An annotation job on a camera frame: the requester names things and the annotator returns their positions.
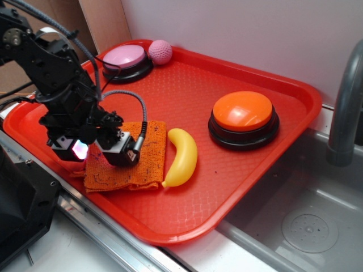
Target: faucet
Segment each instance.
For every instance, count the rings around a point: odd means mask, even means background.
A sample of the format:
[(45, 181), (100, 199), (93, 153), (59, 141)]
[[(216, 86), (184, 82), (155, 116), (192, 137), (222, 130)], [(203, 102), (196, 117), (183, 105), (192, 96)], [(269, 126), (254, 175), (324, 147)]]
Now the faucet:
[(335, 166), (352, 162), (354, 144), (363, 145), (363, 40), (349, 57), (340, 83), (326, 159)]

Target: toy banana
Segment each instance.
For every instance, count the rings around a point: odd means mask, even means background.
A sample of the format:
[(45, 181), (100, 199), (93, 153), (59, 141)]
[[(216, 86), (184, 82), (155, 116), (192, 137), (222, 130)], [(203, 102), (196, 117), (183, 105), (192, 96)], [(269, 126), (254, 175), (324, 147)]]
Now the toy banana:
[(171, 129), (168, 138), (176, 147), (176, 155), (162, 185), (175, 187), (187, 182), (193, 175), (198, 150), (193, 137), (183, 129)]

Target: plastic tray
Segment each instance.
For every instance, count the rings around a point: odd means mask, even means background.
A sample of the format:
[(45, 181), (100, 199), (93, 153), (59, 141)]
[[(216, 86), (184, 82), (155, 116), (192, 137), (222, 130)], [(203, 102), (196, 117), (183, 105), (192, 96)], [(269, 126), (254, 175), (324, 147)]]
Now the plastic tray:
[[(138, 44), (147, 50), (150, 43), (137, 40), (125, 44)], [(155, 67), (146, 78), (129, 84), (110, 84), (107, 90), (140, 94), (150, 120), (166, 121), (168, 130), (182, 128), (194, 137), (199, 151), (197, 168), (180, 187), (86, 194), (83, 180), (70, 175), (84, 165), (59, 160), (45, 144), (46, 129), (38, 124), (46, 112), (43, 105), (23, 103), (11, 111), (4, 123), (10, 136), (115, 221), (141, 240), (161, 246), (192, 240), (212, 230), (303, 133), (322, 107), (316, 89), (304, 83), (180, 48), (173, 50), (172, 61)], [(84, 67), (93, 75), (89, 63)], [(277, 138), (255, 151), (225, 150), (210, 139), (208, 132), (214, 103), (225, 94), (241, 90), (260, 92), (270, 98), (280, 117)], [(133, 97), (113, 95), (101, 106), (116, 110), (125, 121), (142, 120), (141, 106)], [(167, 141), (164, 174), (175, 153)]]

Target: textured ball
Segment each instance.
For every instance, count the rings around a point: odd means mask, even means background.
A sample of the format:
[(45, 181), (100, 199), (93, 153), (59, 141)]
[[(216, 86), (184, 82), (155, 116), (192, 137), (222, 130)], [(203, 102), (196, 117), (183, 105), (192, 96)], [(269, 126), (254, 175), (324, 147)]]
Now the textured ball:
[(149, 47), (149, 56), (157, 65), (166, 64), (172, 56), (171, 45), (163, 40), (153, 41)]

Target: metal sink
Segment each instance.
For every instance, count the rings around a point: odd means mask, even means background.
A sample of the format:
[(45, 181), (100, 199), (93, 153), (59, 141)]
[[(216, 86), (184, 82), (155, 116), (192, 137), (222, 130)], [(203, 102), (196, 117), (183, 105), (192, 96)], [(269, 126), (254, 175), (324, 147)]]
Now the metal sink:
[(218, 230), (278, 271), (362, 271), (363, 149), (334, 167), (327, 139), (304, 132)]

